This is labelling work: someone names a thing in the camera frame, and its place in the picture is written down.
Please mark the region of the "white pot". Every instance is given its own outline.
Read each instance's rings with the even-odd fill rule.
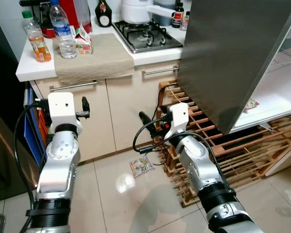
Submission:
[[[122,0],[122,18],[127,23],[145,24],[151,21],[152,13],[173,18],[175,10],[153,5],[153,0]]]

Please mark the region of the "bottle cap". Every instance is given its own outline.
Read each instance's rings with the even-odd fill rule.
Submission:
[[[22,15],[23,15],[23,18],[32,18],[31,11],[23,11]]]
[[[59,0],[50,0],[50,4],[51,4],[52,6],[59,5]]]

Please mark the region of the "tile floor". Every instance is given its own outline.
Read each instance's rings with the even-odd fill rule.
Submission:
[[[209,233],[200,205],[182,208],[161,167],[134,179],[134,151],[78,167],[70,226],[72,233]],[[149,158],[158,163],[156,154]],[[238,189],[238,198],[266,232],[291,233],[291,167]],[[0,201],[5,233],[17,233],[29,207],[26,194]]]

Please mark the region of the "orange juice bottle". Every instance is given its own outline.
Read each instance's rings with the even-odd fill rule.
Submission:
[[[50,52],[45,44],[41,28],[33,19],[30,11],[22,12],[24,20],[22,22],[23,28],[31,43],[33,52],[38,62],[48,62],[51,60]]]

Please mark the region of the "cabinet handle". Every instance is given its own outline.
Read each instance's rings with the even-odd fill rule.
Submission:
[[[145,75],[158,74],[158,73],[163,73],[163,72],[167,72],[167,71],[174,71],[175,72],[176,70],[179,70],[178,66],[174,66],[173,68],[170,68],[170,69],[163,69],[163,70],[152,71],[152,72],[142,71],[141,75],[142,75],[142,77],[144,77]]]
[[[58,91],[58,90],[64,90],[64,89],[68,89],[68,88],[74,88],[74,87],[79,87],[79,86],[88,86],[88,85],[94,85],[97,84],[97,80],[93,80],[91,83],[82,83],[82,84],[77,84],[77,85],[73,85],[73,86],[63,86],[63,87],[56,87],[54,88],[54,86],[50,86],[49,87],[49,91]]]

